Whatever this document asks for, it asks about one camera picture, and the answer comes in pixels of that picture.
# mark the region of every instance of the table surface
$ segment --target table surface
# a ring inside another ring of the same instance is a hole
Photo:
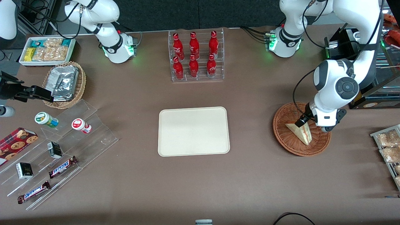
[[[339,25],[309,26],[322,42]],[[225,31],[225,80],[172,83],[168,32],[143,33],[138,55],[113,64],[95,36],[76,39],[73,61],[87,75],[84,99],[120,140],[34,211],[25,211],[0,187],[1,224],[272,224],[285,212],[316,224],[398,224],[398,191],[370,133],[399,123],[398,109],[349,110],[332,131],[329,147],[314,157],[283,149],[272,131],[279,107],[292,101],[297,81],[322,60],[305,37],[291,58],[266,52],[240,29]],[[49,68],[21,66],[18,78],[41,85]],[[312,77],[297,100],[316,90]],[[0,137],[17,127],[40,133],[34,115],[62,110],[42,101],[8,101],[16,109],[0,118]],[[230,151],[223,155],[161,157],[158,114],[172,108],[223,106]],[[289,216],[279,224],[308,224]]]

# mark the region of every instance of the snickers bar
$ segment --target snickers bar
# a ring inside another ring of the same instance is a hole
[[[43,192],[43,191],[45,191],[47,189],[51,189],[51,186],[50,186],[48,181],[44,182],[44,184],[42,184],[41,186],[31,190],[30,192],[19,196],[18,197],[18,204],[22,204],[22,203],[26,202],[29,198],[31,198],[31,197],[33,197],[35,195],[38,195],[39,193],[41,193],[41,192]]]
[[[61,164],[59,167],[55,168],[53,171],[49,172],[50,175],[50,179],[58,176],[59,174],[61,174],[62,172],[64,172],[66,169],[68,169],[70,166],[72,166],[73,164],[75,164],[76,162],[78,162],[78,160],[75,158],[75,156],[73,156],[72,158],[70,158],[68,161],[64,162],[63,164]]]

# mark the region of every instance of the brown wicker basket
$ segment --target brown wicker basket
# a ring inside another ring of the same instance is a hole
[[[304,111],[306,103],[296,102],[297,106]],[[288,121],[299,119],[301,113],[297,110],[294,103],[283,105],[275,113],[272,126],[274,134],[279,143],[288,151],[300,156],[313,156],[321,153],[329,145],[331,134],[330,132],[322,132],[320,127],[315,125],[312,120],[308,121],[310,127],[312,141],[309,145],[305,145],[300,139],[286,127]]]
[[[73,105],[75,105],[76,103],[78,103],[78,101],[82,98],[83,93],[85,92],[86,75],[85,75],[85,71],[83,71],[82,67],[76,62],[67,62],[67,63],[57,65],[55,67],[59,67],[59,66],[75,66],[79,70],[78,80],[76,82],[76,87],[75,87],[74,98],[69,102],[47,102],[47,101],[43,101],[43,102],[47,106],[52,107],[52,108],[66,109],[66,108],[70,108]],[[44,79],[44,82],[42,85],[43,88],[45,88],[45,86],[47,84],[47,79],[49,78],[50,71],[47,73],[47,76]]]

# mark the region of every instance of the cookie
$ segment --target cookie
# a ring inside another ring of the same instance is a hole
[[[9,155],[6,155],[6,157],[4,158],[5,160],[10,160],[12,159],[17,153],[11,153]]]
[[[21,139],[25,139],[28,136],[28,133],[24,130],[20,130],[17,133],[17,137]]]
[[[27,140],[26,140],[26,143],[28,143],[28,144],[31,144],[31,143],[33,143],[34,141],[36,141],[37,139],[38,139],[39,137],[38,136],[32,136],[32,137],[29,137]]]
[[[11,145],[11,149],[16,150],[16,149],[20,149],[25,145],[25,142],[23,141],[18,141],[15,142],[14,144]]]

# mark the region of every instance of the coca-cola bottle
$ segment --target coca-cola bottle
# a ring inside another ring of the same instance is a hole
[[[210,48],[210,54],[214,55],[214,59],[218,58],[218,39],[217,39],[217,32],[211,32],[211,39],[208,43],[208,47]]]
[[[172,35],[172,38],[174,39],[175,55],[179,58],[179,61],[182,61],[185,59],[185,53],[183,53],[183,45],[182,42],[179,40],[179,35],[177,33],[174,33]]]
[[[207,76],[208,78],[214,78],[215,77],[215,68],[217,64],[215,63],[214,60],[214,55],[210,54],[207,62]]]
[[[196,38],[195,32],[190,33],[189,46],[190,46],[190,53],[193,54],[196,57],[196,59],[199,59],[200,58],[200,47],[199,47],[199,41]]]
[[[194,54],[190,55],[189,68],[190,68],[190,75],[193,78],[196,78],[199,72],[199,63],[197,62],[196,56]]]
[[[183,79],[182,63],[179,62],[179,59],[176,56],[174,56],[173,60],[174,60],[173,68],[174,68],[174,73],[175,73],[176,79],[182,80]]]

